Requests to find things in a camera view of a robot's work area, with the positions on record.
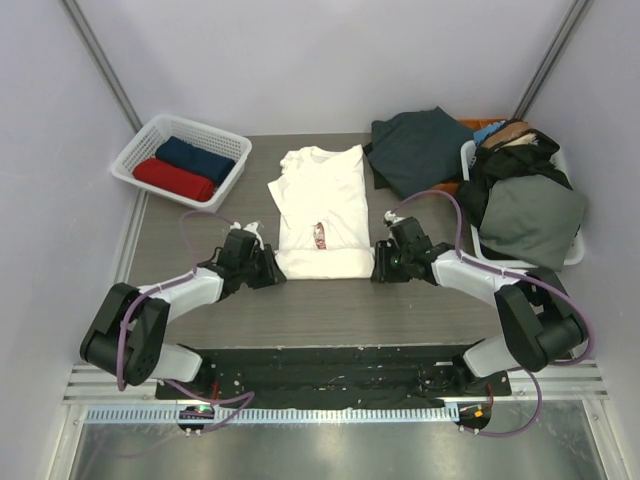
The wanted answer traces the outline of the white floral print t-shirt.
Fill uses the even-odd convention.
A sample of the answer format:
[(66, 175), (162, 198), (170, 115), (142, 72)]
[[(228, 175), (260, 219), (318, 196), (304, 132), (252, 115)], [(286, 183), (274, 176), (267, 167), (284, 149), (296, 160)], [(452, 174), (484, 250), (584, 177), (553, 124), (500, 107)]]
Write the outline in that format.
[(289, 280), (365, 279), (374, 268), (360, 144), (289, 151), (268, 184), (279, 211), (276, 262)]

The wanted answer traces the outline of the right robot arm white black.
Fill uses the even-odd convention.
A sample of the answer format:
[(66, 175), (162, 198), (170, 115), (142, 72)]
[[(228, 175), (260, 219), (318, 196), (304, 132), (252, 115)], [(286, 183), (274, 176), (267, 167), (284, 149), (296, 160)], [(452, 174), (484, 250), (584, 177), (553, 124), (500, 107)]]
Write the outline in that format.
[(451, 244), (435, 245), (414, 217), (388, 212), (384, 224), (389, 237), (375, 245), (373, 282), (424, 281), (496, 309), (501, 334), (477, 342), (455, 360), (451, 380), (460, 393), (477, 393), (498, 372), (538, 372), (565, 362), (566, 355), (588, 341), (587, 324), (553, 271), (499, 269)]

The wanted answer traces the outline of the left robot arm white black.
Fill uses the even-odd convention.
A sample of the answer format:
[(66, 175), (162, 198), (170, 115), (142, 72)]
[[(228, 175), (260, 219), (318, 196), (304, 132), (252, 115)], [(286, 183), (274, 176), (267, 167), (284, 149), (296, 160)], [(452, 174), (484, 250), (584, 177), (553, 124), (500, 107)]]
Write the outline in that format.
[(150, 286), (113, 285), (81, 342), (80, 357), (114, 375), (119, 389), (149, 379), (172, 380), (190, 398), (203, 398), (213, 385), (211, 361), (192, 348), (167, 343), (167, 325), (242, 286), (257, 290), (285, 281), (271, 245), (250, 226), (234, 228), (210, 259), (182, 276)]

